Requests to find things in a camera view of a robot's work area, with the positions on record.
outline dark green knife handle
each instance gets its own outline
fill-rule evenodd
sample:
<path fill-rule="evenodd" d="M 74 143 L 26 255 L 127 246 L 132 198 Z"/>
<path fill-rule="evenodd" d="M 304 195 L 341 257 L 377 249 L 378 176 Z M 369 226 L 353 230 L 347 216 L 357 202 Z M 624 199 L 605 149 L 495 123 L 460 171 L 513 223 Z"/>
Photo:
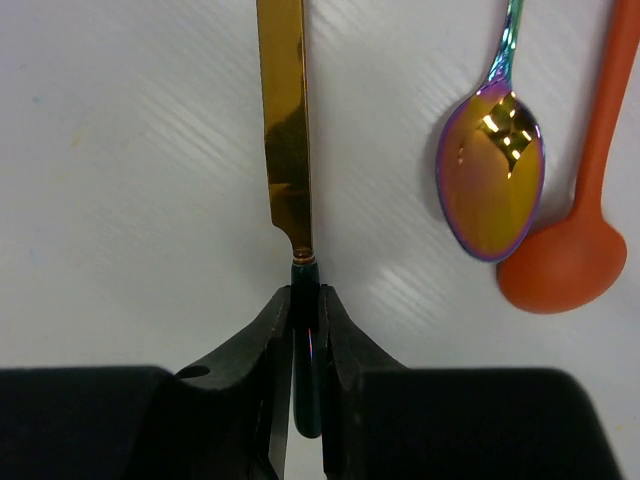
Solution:
<path fill-rule="evenodd" d="M 318 355 L 314 337 L 318 331 L 318 264 L 291 267 L 291 318 L 293 325 L 293 416 L 296 428 L 307 438 L 322 433 Z"/>

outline orange plastic spoon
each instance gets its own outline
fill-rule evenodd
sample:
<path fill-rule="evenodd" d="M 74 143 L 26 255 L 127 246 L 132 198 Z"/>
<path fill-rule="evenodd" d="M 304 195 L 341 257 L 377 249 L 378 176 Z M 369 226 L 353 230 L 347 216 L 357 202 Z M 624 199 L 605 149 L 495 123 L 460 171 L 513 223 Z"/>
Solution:
<path fill-rule="evenodd" d="M 640 41 L 640 0 L 615 4 L 569 216 L 529 235 L 498 265 L 498 284 L 516 307 L 558 313 L 602 295 L 627 258 L 622 236 L 603 218 L 602 184 L 618 113 Z"/>

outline gold knife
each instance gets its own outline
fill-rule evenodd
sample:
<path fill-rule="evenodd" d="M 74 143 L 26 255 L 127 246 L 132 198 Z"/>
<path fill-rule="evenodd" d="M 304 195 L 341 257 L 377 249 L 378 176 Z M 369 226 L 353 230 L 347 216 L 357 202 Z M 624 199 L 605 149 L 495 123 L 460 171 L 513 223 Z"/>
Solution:
<path fill-rule="evenodd" d="M 264 146 L 271 220 L 291 241 L 294 418 L 298 431 L 320 435 L 317 331 L 319 274 L 311 232 L 309 121 L 302 0 L 257 0 Z"/>

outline white surface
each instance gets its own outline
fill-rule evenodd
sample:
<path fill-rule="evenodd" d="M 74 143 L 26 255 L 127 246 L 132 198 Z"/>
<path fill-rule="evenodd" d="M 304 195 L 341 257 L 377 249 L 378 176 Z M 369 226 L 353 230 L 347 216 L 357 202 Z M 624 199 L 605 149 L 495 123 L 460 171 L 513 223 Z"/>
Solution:
<path fill-rule="evenodd" d="M 488 68 L 505 4 L 309 2 L 323 280 L 409 365 L 574 374 L 637 479 L 640 66 L 604 199 L 629 259 L 593 304 L 554 317 L 514 309 L 435 201 L 434 129 Z M 546 218 L 566 205 L 610 4 L 525 6 L 514 85 L 547 146 Z M 288 282 L 289 245 L 267 204 L 254 1 L 21 0 L 0 11 L 0 365 L 180 368 Z M 323 478 L 319 443 L 293 435 L 287 468 Z"/>

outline rainbow metallic spoon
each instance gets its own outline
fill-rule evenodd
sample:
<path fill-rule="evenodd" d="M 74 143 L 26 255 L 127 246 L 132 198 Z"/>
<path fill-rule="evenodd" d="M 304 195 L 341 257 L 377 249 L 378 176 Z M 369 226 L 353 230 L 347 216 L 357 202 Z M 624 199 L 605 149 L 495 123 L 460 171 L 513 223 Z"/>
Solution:
<path fill-rule="evenodd" d="M 540 128 L 511 86 L 524 0 L 510 0 L 502 40 L 480 88 L 440 136 L 436 184 L 445 217 L 466 252 L 499 262 L 531 226 L 544 181 Z"/>

